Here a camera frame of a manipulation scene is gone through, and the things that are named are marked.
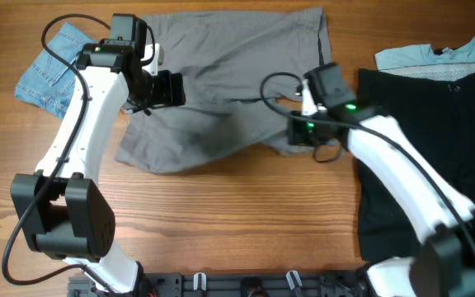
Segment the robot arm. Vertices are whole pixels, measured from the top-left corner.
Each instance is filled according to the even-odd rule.
[[[158,71],[162,51],[159,44],[145,45],[145,31],[146,24],[136,16],[114,15],[111,38],[84,45],[77,68],[86,85],[75,78],[73,98],[49,151],[34,175],[16,175],[11,187],[21,217],[56,167],[80,115],[86,87],[90,100],[70,153],[48,197],[25,222],[23,233],[31,250],[68,264],[85,265],[97,289],[106,291],[104,284],[111,293],[148,295],[149,288],[142,267],[114,242],[115,216],[97,188],[112,126],[123,107],[130,113],[185,103],[181,75]],[[144,54],[154,59],[142,67],[140,57]],[[59,196],[65,196],[66,206],[50,204]]]
[[[302,126],[294,121],[289,127],[293,126],[292,131],[300,131],[300,141],[317,137],[339,139],[342,146],[364,162],[392,194],[422,244],[415,259],[392,258],[367,270],[375,293],[379,296],[475,296],[475,255],[472,251],[475,248],[475,205],[416,151],[395,119],[381,115],[375,106],[357,106],[354,94],[341,79],[338,66],[328,64],[315,68],[304,77],[301,113],[305,118],[318,121],[307,125],[307,129],[294,128],[295,125]],[[354,129],[317,125],[319,120],[351,124]],[[420,167],[382,137],[357,129],[357,126],[388,137]],[[448,201],[442,201],[429,178]],[[449,207],[454,208],[464,225],[459,225]]]

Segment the light blue shirt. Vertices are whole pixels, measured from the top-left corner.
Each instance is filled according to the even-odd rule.
[[[475,37],[459,49],[443,49],[443,54],[434,54],[431,45],[409,45],[385,49],[375,55],[378,70],[411,66],[475,63]]]

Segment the metal clamp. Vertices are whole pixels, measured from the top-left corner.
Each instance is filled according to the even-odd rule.
[[[289,271],[285,275],[287,278],[287,283],[289,283],[289,288],[294,292],[296,297],[303,297],[302,294],[302,280],[300,280],[300,275],[297,271]]]
[[[194,291],[199,292],[200,297],[206,296],[206,274],[197,272],[194,275]]]

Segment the clothing pile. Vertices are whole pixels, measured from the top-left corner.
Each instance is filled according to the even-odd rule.
[[[153,173],[180,172],[224,158],[251,144],[284,155],[310,152],[288,145],[287,120],[259,98],[261,80],[290,71],[300,77],[331,62],[321,7],[301,12],[183,12],[143,16],[164,50],[168,69],[183,76],[186,104],[130,117],[115,159]],[[95,42],[65,24],[49,47],[74,63]],[[74,74],[43,51],[16,86],[16,98],[63,118]],[[294,95],[297,82],[277,79],[266,97]]]
[[[359,70],[357,99],[395,117],[426,161],[475,203],[475,37],[439,54],[430,45],[410,45],[375,59],[378,71]],[[400,206],[362,162],[357,168],[362,258],[416,255],[420,244]]]

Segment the black bracket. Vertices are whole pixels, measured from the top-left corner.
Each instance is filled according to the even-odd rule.
[[[85,44],[76,62],[80,70],[94,66],[124,74],[129,89],[128,101],[123,105],[126,113],[182,106],[186,102],[182,74],[163,70],[152,76],[142,69],[146,30],[146,22],[135,15],[115,14],[110,38],[99,44]]]
[[[20,218],[46,179],[16,174],[10,192]],[[60,196],[65,196],[66,205],[51,204]],[[92,180],[82,175],[56,178],[23,225],[23,233],[34,252],[56,260],[80,257],[96,262],[111,248],[115,215]]]

